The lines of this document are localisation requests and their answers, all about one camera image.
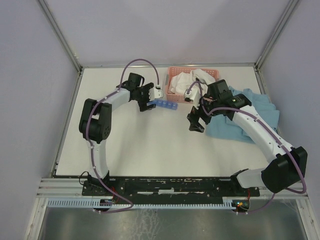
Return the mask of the blue weekly pill organizer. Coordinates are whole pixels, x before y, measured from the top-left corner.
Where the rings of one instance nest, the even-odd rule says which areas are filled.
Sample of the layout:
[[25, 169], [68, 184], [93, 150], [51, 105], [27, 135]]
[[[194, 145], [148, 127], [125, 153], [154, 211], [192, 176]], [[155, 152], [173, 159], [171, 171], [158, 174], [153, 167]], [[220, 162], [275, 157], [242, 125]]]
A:
[[164, 99], [159, 99], [156, 98], [155, 100], [148, 102], [148, 106], [150, 105], [156, 105], [157, 107], [160, 108], [165, 108], [165, 109], [170, 109], [170, 110], [177, 110], [178, 109], [178, 103], [177, 102], [172, 102]]

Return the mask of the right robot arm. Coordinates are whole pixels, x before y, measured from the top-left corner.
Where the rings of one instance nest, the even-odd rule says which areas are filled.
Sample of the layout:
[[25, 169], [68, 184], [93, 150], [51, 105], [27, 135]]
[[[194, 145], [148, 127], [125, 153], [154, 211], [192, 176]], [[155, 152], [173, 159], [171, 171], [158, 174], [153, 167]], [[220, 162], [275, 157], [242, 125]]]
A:
[[293, 147], [280, 137], [258, 114], [251, 101], [243, 94], [233, 95], [225, 80], [213, 82], [203, 93], [201, 82], [196, 80], [197, 90], [190, 86], [184, 93], [193, 107], [187, 115], [189, 130], [204, 132], [199, 123], [209, 124], [212, 117], [223, 115], [238, 125], [260, 148], [268, 161], [266, 168], [244, 169], [235, 174], [229, 183], [231, 193], [242, 195], [248, 188], [267, 188], [276, 194], [287, 190], [305, 194], [305, 171], [308, 154], [303, 147]]

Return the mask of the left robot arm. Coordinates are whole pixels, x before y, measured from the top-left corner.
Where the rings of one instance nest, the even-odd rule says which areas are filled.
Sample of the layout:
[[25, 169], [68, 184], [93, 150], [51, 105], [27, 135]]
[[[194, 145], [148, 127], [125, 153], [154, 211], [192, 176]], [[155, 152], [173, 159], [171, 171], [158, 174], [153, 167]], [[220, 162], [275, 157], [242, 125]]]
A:
[[114, 91], [101, 100], [85, 100], [80, 121], [79, 132], [88, 142], [91, 169], [89, 174], [97, 178], [93, 189], [99, 195], [106, 195], [111, 183], [105, 178], [109, 175], [107, 165], [106, 142], [112, 130], [112, 114], [130, 101], [136, 101], [140, 112], [156, 107], [152, 101], [163, 97], [159, 84], [145, 84], [145, 78], [137, 73], [130, 73], [126, 81], [120, 82]]

